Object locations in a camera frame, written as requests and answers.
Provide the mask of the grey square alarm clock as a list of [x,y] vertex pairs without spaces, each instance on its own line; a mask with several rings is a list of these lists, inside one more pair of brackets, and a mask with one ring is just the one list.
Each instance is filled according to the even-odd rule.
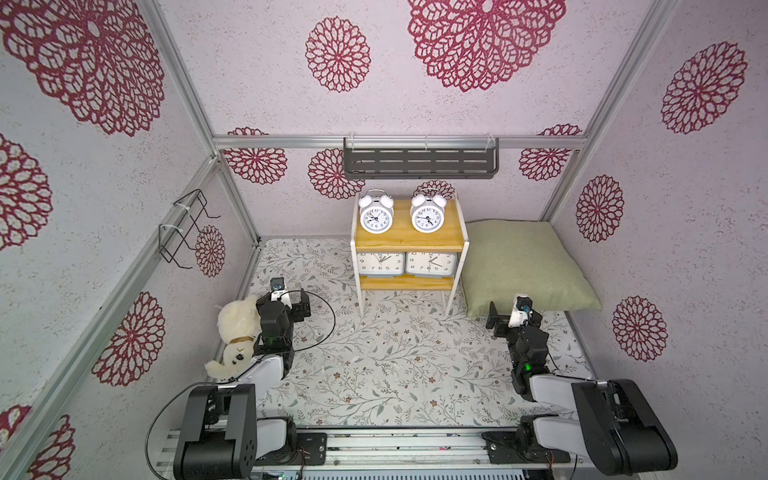
[[455,252],[409,252],[406,254],[406,273],[424,278],[452,277],[458,264]]
[[358,252],[358,273],[366,277],[397,277],[405,272],[403,252]]

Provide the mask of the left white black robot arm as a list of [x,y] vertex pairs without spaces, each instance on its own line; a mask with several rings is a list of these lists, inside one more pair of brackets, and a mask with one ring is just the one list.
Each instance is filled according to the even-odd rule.
[[247,479],[254,467],[306,466],[310,454],[289,416],[260,417],[257,402],[289,373],[294,326],[311,314],[309,294],[292,301],[273,289],[223,306],[222,358],[205,365],[209,381],[191,389],[173,460],[176,479]]

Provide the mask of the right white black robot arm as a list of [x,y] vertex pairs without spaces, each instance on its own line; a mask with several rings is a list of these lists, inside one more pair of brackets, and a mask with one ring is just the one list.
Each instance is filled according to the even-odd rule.
[[486,329],[505,340],[517,394],[534,403],[576,414],[524,415],[512,431],[483,439],[494,463],[510,452],[525,463],[589,460],[605,476],[673,470],[677,449],[637,384],[630,379],[596,380],[556,374],[547,364],[549,335],[530,297],[516,298],[508,314],[491,304]]

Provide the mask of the white twin-bell alarm clock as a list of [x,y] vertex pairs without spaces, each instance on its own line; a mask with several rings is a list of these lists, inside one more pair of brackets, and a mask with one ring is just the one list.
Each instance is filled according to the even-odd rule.
[[411,199],[411,223],[415,230],[424,234],[439,231],[445,222],[447,200],[440,194],[415,195]]
[[371,234],[383,234],[393,225],[394,199],[382,189],[369,189],[358,200],[362,228]]

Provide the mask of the wooden two-tier white-frame shelf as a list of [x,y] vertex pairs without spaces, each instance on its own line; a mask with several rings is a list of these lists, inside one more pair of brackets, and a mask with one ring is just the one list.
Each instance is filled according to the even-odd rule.
[[412,218],[437,211],[395,199],[387,210],[381,202],[355,199],[350,249],[358,309],[366,309],[368,291],[437,291],[449,314],[469,249],[469,235],[457,197],[447,201],[441,227],[433,233],[414,228]]

